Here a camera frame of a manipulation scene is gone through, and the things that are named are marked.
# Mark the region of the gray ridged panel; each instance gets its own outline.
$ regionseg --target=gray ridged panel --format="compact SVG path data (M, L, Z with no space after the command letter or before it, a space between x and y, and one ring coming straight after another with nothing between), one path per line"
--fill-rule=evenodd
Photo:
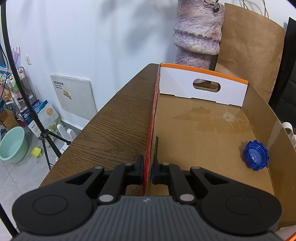
M170 196L123 196L99 206L80 228L62 235L40 237L19 234L13 241L280 241L275 234L236 237L206 224L192 206L177 204Z

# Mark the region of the blue plastic cap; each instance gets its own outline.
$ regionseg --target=blue plastic cap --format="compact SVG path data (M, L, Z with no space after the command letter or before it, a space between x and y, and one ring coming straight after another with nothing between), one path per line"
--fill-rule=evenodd
M253 169L254 171L259 171L268 164L269 156L267 154L267 149L257 140L249 141L243 154L244 162L247 167Z

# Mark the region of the box handle hole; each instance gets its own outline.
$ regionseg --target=box handle hole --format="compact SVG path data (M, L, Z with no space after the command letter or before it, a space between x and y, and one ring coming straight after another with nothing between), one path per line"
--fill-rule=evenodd
M195 79L193 81L193 87L198 90L206 90L211 92L218 92L221 89L219 83L203 79Z

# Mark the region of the white cardboard flap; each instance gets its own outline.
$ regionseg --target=white cardboard flap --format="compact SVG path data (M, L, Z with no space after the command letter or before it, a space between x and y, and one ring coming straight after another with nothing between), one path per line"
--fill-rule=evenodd
M220 84L221 88L218 92L196 89L193 86L193 81L195 79L217 82ZM204 99L221 104L242 106L247 86L248 82L246 80L210 70L176 64L161 64L160 68L159 88L161 94L169 94L184 98Z

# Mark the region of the white wall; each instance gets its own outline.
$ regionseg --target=white wall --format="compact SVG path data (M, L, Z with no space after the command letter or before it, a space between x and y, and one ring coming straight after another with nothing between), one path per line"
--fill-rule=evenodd
M296 19L287 0L265 1L270 18L281 26L289 16ZM264 12L261 0L246 2ZM61 108L50 74L91 80L100 110L147 64L174 61L176 6L177 0L8 0L10 43L21 47L37 97L52 102L62 120L82 129L88 120ZM26 64L26 55L32 65Z

